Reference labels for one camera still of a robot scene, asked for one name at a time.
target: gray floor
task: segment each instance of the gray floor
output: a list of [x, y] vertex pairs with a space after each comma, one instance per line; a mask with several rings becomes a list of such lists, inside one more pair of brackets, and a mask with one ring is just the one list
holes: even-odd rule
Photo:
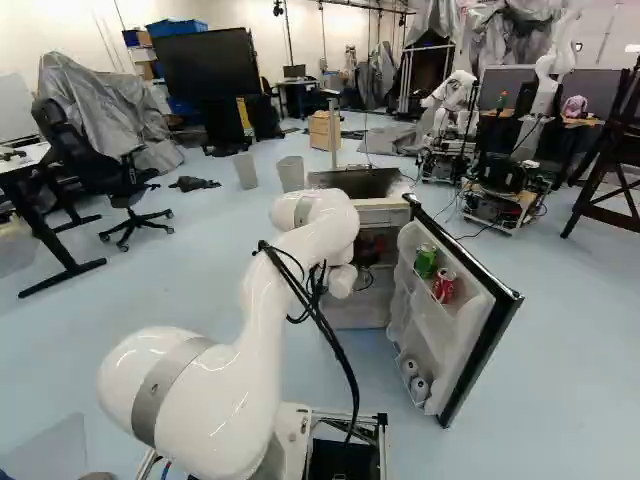
[[[343, 129], [363, 128], [361, 115], [347, 117]], [[388, 122], [370, 115], [368, 127]], [[275, 234], [267, 215], [280, 189], [275, 162], [299, 154], [309, 170], [329, 167], [328, 154], [311, 150], [308, 142], [308, 136], [294, 133], [252, 147], [260, 186], [246, 192], [231, 159], [190, 150], [187, 164], [160, 182], [195, 175], [223, 187], [189, 194], [163, 188], [138, 205], [140, 212], [171, 207], [174, 235], [139, 231], [131, 251], [119, 253], [95, 233], [123, 214], [97, 199], [84, 213], [104, 218], [61, 238], [78, 259], [107, 256], [107, 266], [18, 300], [20, 289], [59, 270], [40, 246], [29, 267], [0, 279], [0, 454], [81, 413], [87, 468], [133, 478], [144, 448], [99, 410], [94, 385], [100, 361], [119, 339], [149, 325], [194, 329], [220, 342], [238, 334], [239, 281], [256, 242]], [[357, 145], [344, 141], [342, 164], [366, 162]], [[371, 160], [416, 174], [410, 159]], [[452, 198], [450, 188], [437, 185], [418, 184], [416, 193], [432, 214]], [[554, 193], [548, 214], [516, 238], [485, 231], [464, 240], [527, 299], [448, 431], [413, 409], [382, 332], [340, 334], [361, 386], [363, 410], [390, 415], [392, 478], [637, 478], [640, 238], [583, 219], [569, 240], [560, 239], [577, 193]], [[450, 212], [438, 220], [445, 223]], [[446, 228], [463, 234], [479, 227], [453, 216]], [[349, 409], [343, 374], [313, 325], [283, 327], [283, 398]], [[34, 461], [47, 459], [47, 452], [41, 455]], [[174, 470], [169, 478], [184, 478]]]

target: white bucket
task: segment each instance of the white bucket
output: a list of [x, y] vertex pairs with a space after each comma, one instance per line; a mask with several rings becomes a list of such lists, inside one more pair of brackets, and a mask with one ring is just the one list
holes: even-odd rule
[[258, 176], [253, 157], [248, 153], [241, 153], [233, 157], [233, 166], [236, 167], [240, 185], [244, 190], [256, 188], [258, 186]]
[[282, 183], [282, 191], [294, 192], [304, 189], [304, 159], [297, 155], [284, 157], [276, 167]]

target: green soda can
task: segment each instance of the green soda can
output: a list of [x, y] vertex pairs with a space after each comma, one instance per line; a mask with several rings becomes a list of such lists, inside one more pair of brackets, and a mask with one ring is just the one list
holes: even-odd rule
[[413, 264], [413, 268], [418, 272], [420, 278], [426, 279], [435, 273], [438, 268], [436, 264], [437, 254], [438, 248], [428, 243], [423, 243], [416, 250], [416, 261]]

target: fridge door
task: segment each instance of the fridge door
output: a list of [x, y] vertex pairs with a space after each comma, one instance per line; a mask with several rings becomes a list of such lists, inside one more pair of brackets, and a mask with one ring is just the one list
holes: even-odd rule
[[[399, 350], [396, 361], [401, 373], [412, 360], [430, 385], [426, 400], [414, 398], [416, 406], [435, 415], [446, 428], [524, 297], [492, 275], [429, 217], [413, 194], [403, 198], [411, 205], [413, 220], [398, 235], [396, 291], [387, 335]], [[424, 243], [437, 247], [438, 268], [456, 275], [448, 302], [436, 299], [437, 274], [422, 279], [414, 269], [416, 249]], [[410, 377], [405, 375], [405, 383], [412, 393]]]

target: office chair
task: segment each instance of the office chair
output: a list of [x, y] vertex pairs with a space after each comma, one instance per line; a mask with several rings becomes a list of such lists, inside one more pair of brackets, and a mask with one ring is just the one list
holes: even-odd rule
[[160, 187], [145, 183], [158, 175], [157, 169], [135, 168], [133, 157], [146, 148], [144, 145], [138, 145], [122, 155], [119, 162], [95, 151], [89, 140], [68, 121], [64, 110], [55, 100], [47, 98], [34, 101], [31, 114], [44, 137], [60, 156], [63, 165], [79, 177], [87, 191], [107, 195], [113, 208], [126, 208], [129, 218], [109, 230], [100, 232], [100, 240], [108, 242], [112, 233], [124, 230], [124, 235], [116, 245], [121, 251], [126, 252], [129, 250], [127, 240], [136, 228], [159, 228], [169, 234], [174, 232], [170, 226], [149, 221], [159, 217], [172, 218], [171, 210], [137, 215], [131, 209], [148, 189], [155, 190]]
[[260, 77], [260, 83], [262, 83], [262, 91], [265, 95], [271, 98], [278, 99], [278, 106], [280, 107], [280, 118], [284, 118], [284, 108], [282, 106], [282, 97], [280, 96], [280, 89], [278, 87], [272, 87], [265, 77]]

